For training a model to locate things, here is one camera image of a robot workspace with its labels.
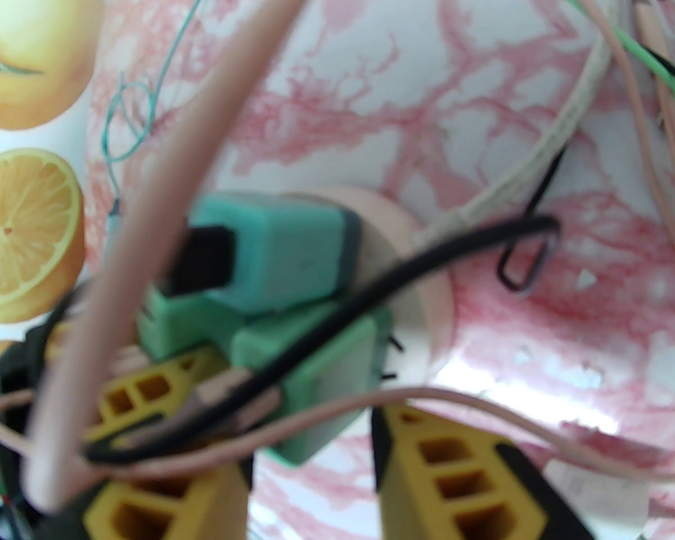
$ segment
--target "pink marble pattern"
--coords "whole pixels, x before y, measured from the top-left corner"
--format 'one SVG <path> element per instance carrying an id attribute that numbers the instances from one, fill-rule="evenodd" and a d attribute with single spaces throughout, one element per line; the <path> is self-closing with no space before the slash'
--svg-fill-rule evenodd
<path id="1" fill-rule="evenodd" d="M 111 0 L 94 80 L 86 232 L 100 260 L 112 195 L 100 151 L 120 70 L 154 82 L 193 0 Z M 206 0 L 173 62 L 149 141 L 119 168 L 134 188 L 183 106 L 259 0 Z M 675 52 L 675 7 L 664 7 Z M 423 221 L 464 203 L 527 154 L 569 94 L 593 31 L 559 0 L 312 0 L 231 137 L 210 186 L 375 188 Z M 646 75 L 645 98 L 654 110 Z M 144 98 L 128 110 L 145 118 Z M 657 129 L 656 146 L 665 151 Z M 116 149 L 132 137 L 117 119 Z M 443 385 L 484 394 L 639 465 L 675 470 L 675 251 L 651 203 L 622 80 L 611 72 L 545 210 L 564 243 L 528 299 L 496 255 L 454 271 L 456 347 Z M 519 250 L 516 263 L 527 262 Z M 500 422 L 543 465 L 553 453 Z M 341 464 L 342 470 L 329 466 Z M 310 465 L 261 458 L 252 506 L 266 538 L 376 538 L 366 431 Z M 675 486 L 655 488 L 651 538 L 675 538 Z"/>

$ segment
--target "white cable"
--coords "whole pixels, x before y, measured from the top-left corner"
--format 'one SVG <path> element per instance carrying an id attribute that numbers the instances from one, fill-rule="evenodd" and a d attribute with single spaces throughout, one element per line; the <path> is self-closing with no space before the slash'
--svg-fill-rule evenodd
<path id="1" fill-rule="evenodd" d="M 613 25 L 618 25 L 620 0 L 605 0 L 605 15 Z M 465 205 L 457 206 L 439 216 L 420 235 L 420 244 L 434 244 L 457 232 L 477 226 L 522 190 L 530 187 L 545 172 L 557 152 L 574 136 L 608 72 L 612 57 L 610 47 L 599 34 L 596 38 L 577 84 L 550 128 L 533 147 L 531 154 Z"/>

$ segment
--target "green plastic block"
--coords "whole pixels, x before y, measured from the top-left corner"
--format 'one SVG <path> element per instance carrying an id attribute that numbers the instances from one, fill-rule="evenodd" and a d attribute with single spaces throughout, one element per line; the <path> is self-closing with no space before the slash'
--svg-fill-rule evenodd
<path id="1" fill-rule="evenodd" d="M 155 362 L 205 342 L 230 358 L 232 337 L 245 322 L 245 316 L 204 293 L 166 298 L 151 286 L 137 316 L 137 332 L 140 345 Z"/>
<path id="2" fill-rule="evenodd" d="M 250 370 L 263 368 L 337 305 L 334 301 L 310 304 L 261 318 L 244 327 L 232 340 L 232 365 Z M 375 389 L 382 379 L 391 328 L 392 317 L 386 308 L 348 327 L 281 383 L 283 404 L 269 420 Z M 360 411 L 355 411 L 323 422 L 276 444 L 271 452 L 287 465 L 299 466 L 359 415 Z"/>

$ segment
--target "thin green wire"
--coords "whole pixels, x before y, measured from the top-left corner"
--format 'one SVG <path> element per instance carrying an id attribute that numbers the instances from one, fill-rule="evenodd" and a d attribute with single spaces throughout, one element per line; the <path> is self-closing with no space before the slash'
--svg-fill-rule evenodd
<path id="1" fill-rule="evenodd" d="M 102 134 L 103 157 L 105 159 L 105 164 L 108 170 L 108 177 L 110 178 L 110 182 L 115 192 L 116 200 L 120 200 L 120 185 L 117 182 L 117 177 L 115 176 L 115 170 L 113 169 L 113 166 L 114 164 L 118 164 L 119 162 L 124 162 L 125 160 L 129 159 L 130 156 L 135 154 L 137 149 L 139 149 L 140 146 L 142 146 L 142 143 L 145 142 L 147 137 L 150 135 L 152 124 L 155 121 L 155 113 L 158 110 L 158 98 L 160 98 L 160 92 L 163 89 L 165 77 L 166 75 L 168 75 L 170 64 L 172 64 L 173 62 L 173 57 L 175 56 L 178 46 L 180 46 L 180 42 L 182 41 L 183 36 L 185 36 L 185 33 L 188 30 L 191 21 L 193 21 L 193 18 L 196 15 L 197 8 L 201 2 L 202 0 L 195 0 L 195 2 L 193 3 L 192 7 L 188 12 L 188 15 L 185 18 L 185 21 L 183 22 L 183 25 L 180 27 L 177 36 L 175 36 L 173 45 L 170 47 L 170 51 L 168 52 L 168 56 L 165 58 L 165 62 L 163 63 L 162 69 L 160 69 L 160 75 L 157 78 L 154 90 L 150 90 L 150 87 L 148 87 L 147 84 L 144 84 L 142 82 L 125 83 L 124 73 L 120 74 L 118 80 L 118 90 L 113 96 L 110 105 L 108 106 L 108 111 L 105 118 L 105 126 L 103 128 Z M 137 129 L 135 125 L 130 121 L 130 118 L 127 117 L 127 109 L 124 103 L 124 94 L 126 90 L 129 90 L 130 88 L 136 88 L 137 90 L 145 92 L 145 95 L 147 96 L 148 99 L 149 110 L 147 113 L 147 120 L 145 122 L 145 126 L 142 129 L 142 131 Z M 133 135 L 135 136 L 135 142 L 127 152 L 124 152 L 124 154 L 121 154 L 119 156 L 113 156 L 111 155 L 110 152 L 110 126 L 112 124 L 113 118 L 115 118 L 115 114 L 117 113 L 117 111 L 120 111 L 125 122 L 129 126 L 130 131 L 132 131 Z"/>
<path id="2" fill-rule="evenodd" d="M 567 2 L 570 2 L 572 5 L 574 5 L 574 7 L 578 8 L 578 10 L 584 13 L 584 10 L 582 10 L 582 7 L 580 6 L 579 2 L 577 2 L 577 0 L 567 0 Z M 651 72 L 659 79 L 663 80 L 663 82 L 668 85 L 675 95 L 675 78 L 672 77 L 672 74 L 670 74 L 670 72 L 668 72 L 664 66 L 660 64 L 660 62 L 654 59 L 650 52 L 648 52 L 639 42 L 633 39 L 632 36 L 627 34 L 623 29 L 619 28 L 618 26 L 613 26 L 613 30 L 615 31 L 615 35 L 620 39 L 621 43 L 623 43 L 625 49 L 635 56 L 636 59 L 641 61 L 642 64 L 646 65 L 647 68 L 651 70 Z"/>

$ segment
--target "black connector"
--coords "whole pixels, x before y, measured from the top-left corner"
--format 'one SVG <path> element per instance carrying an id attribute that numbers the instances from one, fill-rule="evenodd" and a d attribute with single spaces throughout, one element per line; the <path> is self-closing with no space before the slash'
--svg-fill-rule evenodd
<path id="1" fill-rule="evenodd" d="M 222 288 L 232 280 L 235 249 L 236 237 L 230 229 L 191 227 L 170 270 L 157 287 L 166 298 Z"/>

